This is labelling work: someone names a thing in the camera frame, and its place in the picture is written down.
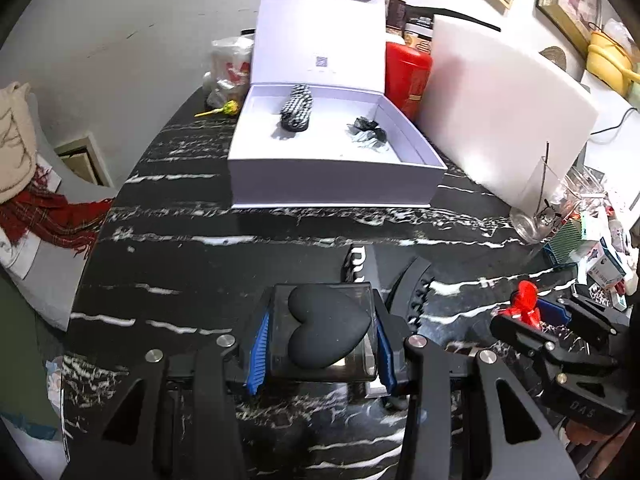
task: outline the plastic bag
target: plastic bag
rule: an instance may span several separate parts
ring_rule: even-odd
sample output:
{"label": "plastic bag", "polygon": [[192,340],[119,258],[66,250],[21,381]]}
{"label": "plastic bag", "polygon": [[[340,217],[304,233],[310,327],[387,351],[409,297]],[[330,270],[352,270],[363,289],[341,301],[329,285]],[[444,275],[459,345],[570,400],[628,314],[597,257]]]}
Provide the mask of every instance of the plastic bag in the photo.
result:
{"label": "plastic bag", "polygon": [[623,23],[610,18],[604,26],[604,33],[620,44],[634,64],[640,62],[640,50]]}
{"label": "plastic bag", "polygon": [[242,105],[249,91],[253,36],[234,36],[211,42],[211,71],[204,75],[202,87],[207,104],[222,108],[228,101]]}

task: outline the open box lid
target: open box lid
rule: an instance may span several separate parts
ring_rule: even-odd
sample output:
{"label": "open box lid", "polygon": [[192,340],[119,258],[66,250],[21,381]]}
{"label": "open box lid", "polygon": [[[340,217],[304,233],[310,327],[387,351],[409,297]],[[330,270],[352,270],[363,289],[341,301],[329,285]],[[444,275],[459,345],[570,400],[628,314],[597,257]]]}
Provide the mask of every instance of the open box lid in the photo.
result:
{"label": "open box lid", "polygon": [[385,0],[260,0],[251,84],[385,91]]}

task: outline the yellow pot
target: yellow pot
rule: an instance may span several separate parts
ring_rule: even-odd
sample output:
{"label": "yellow pot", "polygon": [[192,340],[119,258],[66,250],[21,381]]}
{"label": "yellow pot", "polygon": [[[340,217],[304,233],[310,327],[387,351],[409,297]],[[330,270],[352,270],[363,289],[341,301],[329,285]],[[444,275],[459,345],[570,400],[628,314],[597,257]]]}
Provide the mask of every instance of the yellow pot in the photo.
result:
{"label": "yellow pot", "polygon": [[602,32],[591,33],[587,70],[625,97],[632,81],[640,83],[640,75],[631,70],[631,60],[617,43]]}

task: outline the white foam board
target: white foam board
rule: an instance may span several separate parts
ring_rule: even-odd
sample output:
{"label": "white foam board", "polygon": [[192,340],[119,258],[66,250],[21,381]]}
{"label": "white foam board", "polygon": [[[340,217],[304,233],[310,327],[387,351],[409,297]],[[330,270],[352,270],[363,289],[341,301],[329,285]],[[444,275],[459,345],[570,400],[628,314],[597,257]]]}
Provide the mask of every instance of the white foam board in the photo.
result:
{"label": "white foam board", "polygon": [[418,127],[471,179],[518,203],[549,142],[563,176],[587,141],[596,101],[537,52],[475,23],[437,16]]}

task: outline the metal screw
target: metal screw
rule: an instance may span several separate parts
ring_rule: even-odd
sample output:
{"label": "metal screw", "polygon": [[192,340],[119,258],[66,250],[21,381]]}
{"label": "metal screw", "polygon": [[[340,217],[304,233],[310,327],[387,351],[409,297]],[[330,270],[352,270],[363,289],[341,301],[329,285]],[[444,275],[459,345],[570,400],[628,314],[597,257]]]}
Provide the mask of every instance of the metal screw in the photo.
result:
{"label": "metal screw", "polygon": [[229,348],[236,343],[236,338],[231,334],[223,334],[216,339],[216,343],[218,343],[218,346],[222,346],[222,348]]}
{"label": "metal screw", "polygon": [[152,350],[149,350],[149,352],[145,354],[145,359],[149,363],[157,363],[159,360],[162,359],[162,356],[163,356],[162,350],[159,350],[158,348],[154,348]]}
{"label": "metal screw", "polygon": [[482,350],[478,355],[480,360],[488,365],[492,365],[498,360],[498,356],[491,350]]}
{"label": "metal screw", "polygon": [[420,334],[409,336],[408,341],[411,346],[414,346],[416,348],[424,348],[425,346],[427,346],[427,338]]}

